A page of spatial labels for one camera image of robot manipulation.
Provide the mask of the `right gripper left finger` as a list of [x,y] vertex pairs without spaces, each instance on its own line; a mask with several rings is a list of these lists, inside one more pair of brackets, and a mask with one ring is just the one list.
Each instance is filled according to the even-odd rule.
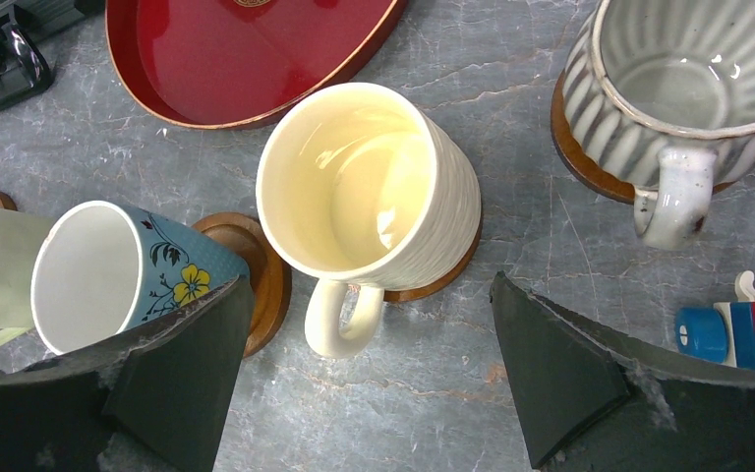
[[0,471],[209,471],[254,310],[246,277],[155,321],[0,371]]

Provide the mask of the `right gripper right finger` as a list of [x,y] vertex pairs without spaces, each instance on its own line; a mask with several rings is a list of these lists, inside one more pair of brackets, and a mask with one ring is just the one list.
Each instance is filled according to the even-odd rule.
[[503,272],[490,300],[534,469],[755,471],[755,371],[631,337]]

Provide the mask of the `blue handled white mug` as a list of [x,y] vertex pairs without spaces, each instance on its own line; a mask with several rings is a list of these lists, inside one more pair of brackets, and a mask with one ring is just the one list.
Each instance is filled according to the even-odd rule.
[[244,259],[190,226],[139,207],[84,202],[66,211],[41,245],[32,318],[47,349],[62,355],[250,274]]

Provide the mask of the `wooden coaster two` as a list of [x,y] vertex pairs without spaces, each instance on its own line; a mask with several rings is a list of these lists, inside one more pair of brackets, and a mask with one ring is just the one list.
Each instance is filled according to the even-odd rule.
[[250,268],[255,309],[244,351],[250,357],[270,342],[285,320],[292,292],[291,266],[273,249],[261,224],[243,213],[214,213],[193,227],[243,258]]

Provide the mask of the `wooden coaster four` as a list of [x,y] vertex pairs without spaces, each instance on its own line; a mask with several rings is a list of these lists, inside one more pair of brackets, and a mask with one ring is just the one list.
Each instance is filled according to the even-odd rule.
[[551,108],[552,138],[560,159],[567,169],[592,191],[611,200],[632,205],[635,198],[633,186],[605,171],[573,138],[564,116],[564,82],[565,72],[562,72],[553,91]]

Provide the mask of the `cream ribbed mug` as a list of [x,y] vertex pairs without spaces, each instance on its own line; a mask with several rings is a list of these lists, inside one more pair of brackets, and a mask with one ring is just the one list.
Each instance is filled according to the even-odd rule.
[[256,200],[277,254],[317,281],[305,336],[325,358],[361,352],[385,301],[454,280],[481,235],[468,157],[408,99],[370,83],[322,89],[281,119]]

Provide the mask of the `grey striped cup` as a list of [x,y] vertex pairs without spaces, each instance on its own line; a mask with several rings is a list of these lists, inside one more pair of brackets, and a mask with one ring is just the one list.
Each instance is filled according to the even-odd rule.
[[601,1],[568,55],[573,139],[634,190],[648,246],[692,243],[714,189],[755,170],[755,1]]

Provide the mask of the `red round tray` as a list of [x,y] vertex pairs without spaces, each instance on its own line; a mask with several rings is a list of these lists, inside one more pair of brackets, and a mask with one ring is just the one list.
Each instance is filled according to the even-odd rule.
[[150,114],[194,129],[278,121],[351,80],[397,27],[404,1],[108,1],[120,82]]

